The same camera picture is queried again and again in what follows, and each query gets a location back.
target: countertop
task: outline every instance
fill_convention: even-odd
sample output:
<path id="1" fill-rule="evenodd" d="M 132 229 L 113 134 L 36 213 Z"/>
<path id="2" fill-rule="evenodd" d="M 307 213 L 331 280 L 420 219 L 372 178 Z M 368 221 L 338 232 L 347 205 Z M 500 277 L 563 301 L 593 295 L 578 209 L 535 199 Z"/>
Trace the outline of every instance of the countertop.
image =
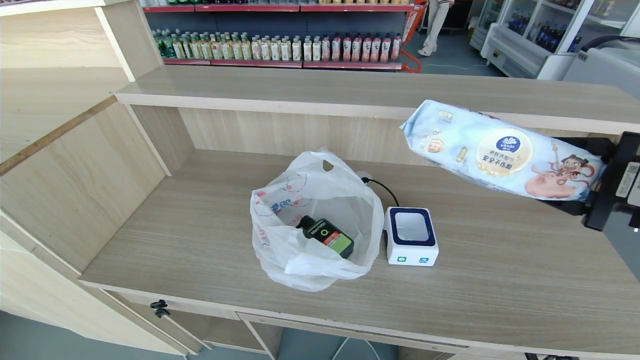
<path id="1" fill-rule="evenodd" d="M 253 252 L 249 198 L 291 160 L 196 151 L 81 280 L 422 340 L 640 359 L 640 284 L 602 233 L 541 202 L 480 188 L 440 168 L 347 161 L 385 183 L 401 205 L 430 209 L 440 245 L 433 268 L 388 265 L 382 246 L 367 275 L 318 293 L 271 281 Z M 374 190 L 391 205 L 387 193 Z"/>
<path id="2" fill-rule="evenodd" d="M 165 65 L 116 97 L 123 104 L 403 120 L 431 99 L 522 127 L 640 132 L 640 102 L 618 88 L 532 79 Z"/>

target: white shoe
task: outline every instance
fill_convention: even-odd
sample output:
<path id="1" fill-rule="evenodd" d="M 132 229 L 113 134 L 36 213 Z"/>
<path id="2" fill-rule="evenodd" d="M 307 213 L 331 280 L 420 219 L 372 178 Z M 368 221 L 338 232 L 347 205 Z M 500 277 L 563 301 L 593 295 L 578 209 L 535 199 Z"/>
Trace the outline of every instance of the white shoe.
<path id="1" fill-rule="evenodd" d="M 425 46 L 422 49 L 418 50 L 418 54 L 420 54 L 422 56 L 430 56 L 431 53 L 432 53 L 432 51 L 428 46 Z"/>
<path id="2" fill-rule="evenodd" d="M 427 37 L 426 39 L 424 39 L 424 42 L 422 43 L 422 47 L 426 47 L 428 43 L 429 43 L 429 37 Z M 435 53 L 437 49 L 438 49 L 438 44 L 435 44 L 435 45 L 433 46 L 433 50 L 431 50 L 431 52 L 432 52 L 432 53 Z"/>

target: black bottle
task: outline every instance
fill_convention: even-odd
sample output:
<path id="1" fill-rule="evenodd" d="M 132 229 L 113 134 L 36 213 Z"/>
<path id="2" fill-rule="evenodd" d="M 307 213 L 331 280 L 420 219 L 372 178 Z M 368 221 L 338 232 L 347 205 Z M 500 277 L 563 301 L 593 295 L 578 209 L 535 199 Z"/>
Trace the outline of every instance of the black bottle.
<path id="1" fill-rule="evenodd" d="M 302 228 L 302 233 L 306 238 L 320 241 L 344 259 L 353 252 L 353 240 L 327 219 L 322 218 L 315 221 L 312 217 L 305 215 L 296 227 Z"/>

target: white scanner box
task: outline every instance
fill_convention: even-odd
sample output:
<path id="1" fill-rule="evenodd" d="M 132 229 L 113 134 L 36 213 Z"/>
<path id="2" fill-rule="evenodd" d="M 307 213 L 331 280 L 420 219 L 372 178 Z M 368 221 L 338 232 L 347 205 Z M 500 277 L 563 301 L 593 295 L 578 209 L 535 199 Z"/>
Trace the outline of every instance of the white scanner box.
<path id="1" fill-rule="evenodd" d="M 425 208 L 387 209 L 387 260 L 393 265 L 433 266 L 438 258 L 438 241 Z"/>

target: black cable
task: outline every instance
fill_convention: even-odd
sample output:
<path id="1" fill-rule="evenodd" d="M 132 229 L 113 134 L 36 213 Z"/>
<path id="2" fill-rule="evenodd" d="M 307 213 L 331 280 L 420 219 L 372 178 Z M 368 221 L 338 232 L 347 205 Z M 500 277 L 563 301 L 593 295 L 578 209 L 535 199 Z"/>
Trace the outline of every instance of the black cable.
<path id="1" fill-rule="evenodd" d="M 368 177 L 363 177 L 362 178 L 362 182 L 365 183 L 365 184 L 368 183 L 369 181 L 372 182 L 372 183 L 376 183 L 376 184 L 382 186 L 383 188 L 385 188 L 385 190 L 388 191 L 391 194 L 391 196 L 394 197 L 394 201 L 396 202 L 396 206 L 400 207 L 400 203 L 398 203 L 398 199 L 394 195 L 393 191 L 389 190 L 389 188 L 387 188 L 383 183 L 379 182 L 378 180 L 369 179 Z"/>

